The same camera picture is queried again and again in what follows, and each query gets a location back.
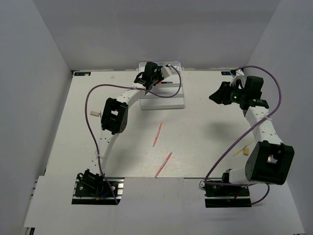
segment white table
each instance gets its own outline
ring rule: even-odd
[[[141,111],[139,104],[134,104],[128,126],[115,142],[106,167],[108,176],[125,177],[120,204],[72,205],[75,177],[84,172],[95,152],[84,120],[86,94],[100,83],[131,85],[136,74],[102,71],[73,78],[47,170],[38,180],[25,227],[35,227],[34,235],[303,233],[287,184],[272,186],[268,197],[252,208],[214,209],[205,208],[199,179],[188,179],[204,177],[223,151],[249,128],[238,105],[217,105],[208,99],[223,80],[231,79],[218,71],[183,72],[184,109]],[[97,89],[90,96],[89,111],[103,110],[108,97],[122,92]],[[99,137],[100,118],[89,119]],[[163,128],[153,148],[161,121]],[[212,176],[221,177],[226,169],[243,166],[247,157],[232,154],[252,139],[248,135]],[[149,178],[170,151],[173,155],[160,178]],[[265,185],[250,187],[251,200],[258,200],[265,191]]]
[[[131,86],[136,71],[95,71],[91,76],[74,76],[45,175],[64,172],[77,174],[90,164],[95,146],[87,129],[84,104],[88,91],[98,84]],[[129,110],[126,130],[116,140],[106,174],[110,177],[152,177],[170,151],[173,152],[160,177],[204,177],[222,153],[249,128],[238,104],[218,105],[208,97],[224,80],[220,71],[184,71],[185,108],[142,111],[139,101]],[[91,94],[89,108],[103,111],[109,97],[125,90],[101,87]],[[96,137],[100,137],[100,118],[89,115]],[[158,141],[152,147],[159,124]],[[213,172],[221,177],[229,168],[244,166],[247,156],[234,152],[253,140],[245,137]]]

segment beige eraser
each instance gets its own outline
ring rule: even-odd
[[[96,111],[90,111],[90,115],[98,117],[100,116],[100,113]]]
[[[246,155],[246,156],[249,155],[249,149],[248,148],[244,148],[244,155]]]

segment wall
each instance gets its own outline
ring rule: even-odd
[[[20,234],[70,70],[31,0],[0,3],[0,234]]]
[[[247,63],[279,0],[34,0],[71,70]]]
[[[271,71],[281,85],[282,105],[273,122],[285,144],[295,149],[288,185],[306,234],[313,234],[312,9],[311,0],[282,0],[248,62]],[[266,79],[263,97],[273,109],[278,97],[275,84],[255,70],[249,73]]]

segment white wall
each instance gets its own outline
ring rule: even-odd
[[[70,70],[31,0],[0,2],[0,234],[20,234]]]
[[[313,1],[282,0],[248,64],[268,69],[281,85],[282,105],[273,122],[285,144],[295,149],[288,185],[306,234],[313,234]],[[277,89],[264,78],[263,97],[273,109]]]
[[[247,63],[279,0],[34,0],[71,70]]]

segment tabletop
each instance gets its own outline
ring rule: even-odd
[[[95,154],[88,131],[84,104],[88,91],[98,84],[131,86],[137,71],[92,71],[90,76],[73,76],[45,175],[84,172]],[[204,177],[224,151],[249,127],[238,104],[218,105],[208,97],[232,76],[220,71],[183,71],[185,107],[176,110],[142,111],[137,101],[128,113],[126,130],[117,138],[105,173],[108,177],[153,177],[167,155],[173,154],[159,177]],[[88,113],[102,112],[107,98],[126,90],[95,89]],[[89,115],[91,128],[100,137],[100,117]],[[157,129],[163,123],[155,147]],[[241,168],[248,156],[233,154],[254,140],[247,135],[212,173],[221,177],[229,168]]]

